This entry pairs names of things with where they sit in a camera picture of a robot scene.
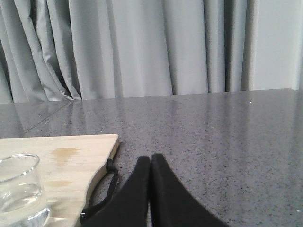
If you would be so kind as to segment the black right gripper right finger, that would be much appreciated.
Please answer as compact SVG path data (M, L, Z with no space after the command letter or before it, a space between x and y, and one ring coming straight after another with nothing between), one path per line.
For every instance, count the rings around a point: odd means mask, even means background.
M152 155L151 160L150 204L154 227L227 226L189 193L162 154Z

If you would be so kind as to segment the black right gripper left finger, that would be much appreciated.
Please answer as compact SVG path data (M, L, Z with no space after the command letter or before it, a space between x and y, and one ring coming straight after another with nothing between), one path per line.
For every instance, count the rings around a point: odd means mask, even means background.
M150 166L149 157L139 157L123 187L113 194L112 199L102 210L84 222L83 226L147 226Z

